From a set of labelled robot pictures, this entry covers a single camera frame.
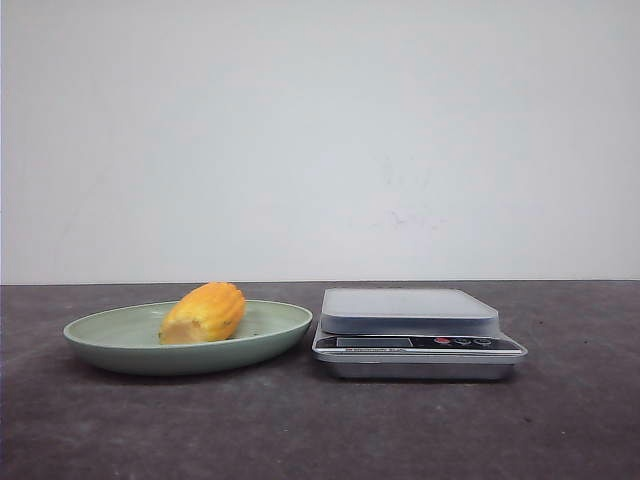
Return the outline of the green shallow plate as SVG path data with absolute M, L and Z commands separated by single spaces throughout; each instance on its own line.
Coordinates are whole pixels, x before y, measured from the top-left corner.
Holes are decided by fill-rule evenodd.
M 250 299 L 234 334 L 215 342 L 162 345 L 159 328 L 171 302 L 102 311 L 67 324 L 63 336 L 80 360 L 143 376 L 207 374 L 257 364 L 295 346 L 313 314 L 289 303 Z

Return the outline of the yellow corn cob piece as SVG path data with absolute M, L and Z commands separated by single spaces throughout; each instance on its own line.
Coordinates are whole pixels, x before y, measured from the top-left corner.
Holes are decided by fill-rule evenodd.
M 158 333 L 165 345 L 226 340 L 245 314 L 246 300 L 232 283 L 210 282 L 178 301 L 165 315 Z

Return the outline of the silver digital kitchen scale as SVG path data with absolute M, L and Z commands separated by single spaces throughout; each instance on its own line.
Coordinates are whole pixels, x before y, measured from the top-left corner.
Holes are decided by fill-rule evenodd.
M 528 354 L 493 307 L 425 287 L 326 290 L 312 352 L 341 378 L 480 381 L 511 376 Z

